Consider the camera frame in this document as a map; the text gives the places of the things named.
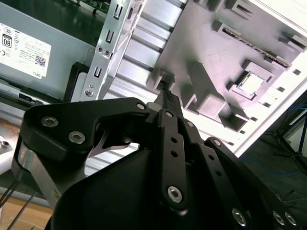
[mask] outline wooden surface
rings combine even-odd
[[[17,213],[20,211],[24,201],[10,198],[3,206],[0,219],[0,230],[6,230]],[[45,229],[52,215],[50,208],[29,204],[15,223],[13,230],[41,230]]]

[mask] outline product label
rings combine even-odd
[[[51,45],[0,23],[0,63],[42,79]]]

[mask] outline barcode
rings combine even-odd
[[[35,64],[41,66],[41,67],[45,67],[45,63],[46,63],[46,59],[36,56],[35,58]]]

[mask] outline metal bolt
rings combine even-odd
[[[142,110],[144,110],[144,109],[145,109],[145,106],[144,106],[144,105],[142,105],[142,104],[140,104],[140,103],[137,103],[137,106],[138,106],[138,108],[140,108],[140,109],[142,109]]]
[[[75,144],[82,144],[85,142],[85,135],[78,131],[72,131],[68,134],[68,139]]]
[[[168,115],[169,117],[173,117],[174,116],[169,111],[166,111],[166,115]]]
[[[187,121],[187,124],[188,124],[188,126],[190,126],[191,128],[194,127],[194,124],[193,124],[192,122],[190,122],[190,121]]]
[[[216,144],[217,146],[221,146],[221,143],[218,140],[213,140],[214,144]]]
[[[285,212],[284,215],[286,216],[287,220],[288,220],[291,224],[293,224],[294,226],[297,225],[295,219],[294,219],[289,213]]]
[[[59,124],[58,120],[52,116],[45,116],[42,118],[41,123],[43,126],[52,128]]]
[[[175,203],[180,203],[182,201],[182,194],[180,190],[174,186],[169,186],[167,189],[167,194],[169,198]]]
[[[88,97],[93,97],[93,95],[94,95],[94,92],[90,89],[86,89],[84,93]]]
[[[242,215],[242,213],[238,209],[233,208],[232,215],[235,218],[235,220],[238,222],[239,225],[241,225],[242,227],[246,226],[245,217]]]
[[[284,225],[283,218],[277,212],[274,211],[273,216],[278,223],[280,223],[281,225]]]

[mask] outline silver metal frame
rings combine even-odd
[[[93,61],[87,74],[80,101],[102,99],[107,89],[102,87],[112,64],[117,71],[146,0],[111,1],[105,24],[95,49]]]

